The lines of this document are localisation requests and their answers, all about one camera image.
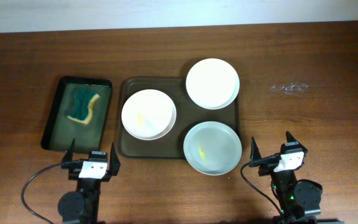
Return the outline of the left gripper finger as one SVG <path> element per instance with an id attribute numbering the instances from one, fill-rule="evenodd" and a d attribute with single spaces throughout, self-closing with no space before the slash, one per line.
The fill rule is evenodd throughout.
<path id="1" fill-rule="evenodd" d="M 110 161 L 109 161 L 109 174 L 117 175 L 120 169 L 120 160 L 117 156 L 114 143 L 111 145 Z"/>
<path id="2" fill-rule="evenodd" d="M 75 150 L 75 139 L 72 140 L 69 149 L 67 150 L 67 152 L 65 153 L 62 159 L 62 162 L 71 162 L 73 159 L 74 150 Z"/>

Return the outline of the pale grey plate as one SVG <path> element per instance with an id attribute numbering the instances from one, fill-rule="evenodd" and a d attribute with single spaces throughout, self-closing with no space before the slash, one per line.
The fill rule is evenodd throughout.
<path id="1" fill-rule="evenodd" d="M 183 142 L 189 165 L 206 175 L 223 175 L 232 171 L 242 157 L 242 144 L 229 126 L 206 121 L 192 127 Z"/>

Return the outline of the green and yellow sponge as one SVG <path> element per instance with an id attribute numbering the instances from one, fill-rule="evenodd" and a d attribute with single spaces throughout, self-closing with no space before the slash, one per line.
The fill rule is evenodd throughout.
<path id="1" fill-rule="evenodd" d="M 93 90 L 78 88 L 74 92 L 74 104 L 67 112 L 67 118 L 88 125 L 93 118 L 93 106 L 100 96 Z"/>

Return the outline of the white plate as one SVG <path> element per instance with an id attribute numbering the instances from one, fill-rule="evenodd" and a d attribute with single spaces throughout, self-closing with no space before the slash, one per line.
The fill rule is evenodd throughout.
<path id="1" fill-rule="evenodd" d="M 236 99 L 240 80 L 231 64 L 218 58 L 207 58 L 190 68 L 185 86 L 189 97 L 198 106 L 218 110 Z"/>
<path id="2" fill-rule="evenodd" d="M 166 135 L 177 119 L 173 100 L 164 92 L 141 90 L 130 96 L 122 107 L 121 121 L 133 137 L 152 141 Z"/>

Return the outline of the white plate top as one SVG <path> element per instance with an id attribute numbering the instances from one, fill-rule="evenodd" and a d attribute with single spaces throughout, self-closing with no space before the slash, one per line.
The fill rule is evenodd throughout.
<path id="1" fill-rule="evenodd" d="M 190 68 L 185 86 L 189 97 L 198 106 L 218 110 L 236 99 L 240 80 L 231 64 L 218 58 L 207 58 Z"/>

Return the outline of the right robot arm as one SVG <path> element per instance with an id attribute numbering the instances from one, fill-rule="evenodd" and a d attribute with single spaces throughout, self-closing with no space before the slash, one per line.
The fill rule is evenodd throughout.
<path id="1" fill-rule="evenodd" d="M 278 200 L 279 215 L 274 223 L 316 223 L 321 213 L 323 193 L 321 184 L 308 179 L 297 179 L 295 171 L 304 165 L 308 150 L 290 132 L 286 132 L 286 143 L 280 152 L 262 157 L 254 138 L 251 139 L 249 167 L 258 167 L 258 175 L 271 177 L 271 189 Z"/>

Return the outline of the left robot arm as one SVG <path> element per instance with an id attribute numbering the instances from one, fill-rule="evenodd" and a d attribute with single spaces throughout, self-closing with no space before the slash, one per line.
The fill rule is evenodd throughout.
<path id="1" fill-rule="evenodd" d="M 75 141 L 65 153 L 62 169 L 68 170 L 68 179 L 76 181 L 76 190 L 64 194 L 58 202 L 63 223 L 95 224 L 98 220 L 101 184 L 109 182 L 119 172 L 121 163 L 115 146 L 110 153 L 92 151 L 87 159 L 73 160 Z"/>

